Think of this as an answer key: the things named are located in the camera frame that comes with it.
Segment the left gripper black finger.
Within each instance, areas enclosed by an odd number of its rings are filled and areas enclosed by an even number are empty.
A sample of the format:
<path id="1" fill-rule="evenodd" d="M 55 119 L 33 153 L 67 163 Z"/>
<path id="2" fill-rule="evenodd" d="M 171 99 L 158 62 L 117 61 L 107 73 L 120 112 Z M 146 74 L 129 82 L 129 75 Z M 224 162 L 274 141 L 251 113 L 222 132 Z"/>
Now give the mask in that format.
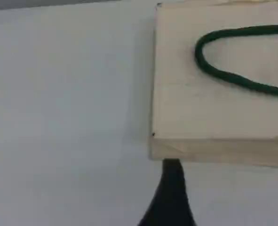
<path id="1" fill-rule="evenodd" d="M 195 226 L 179 159 L 164 159 L 154 197 L 140 226 Z"/>

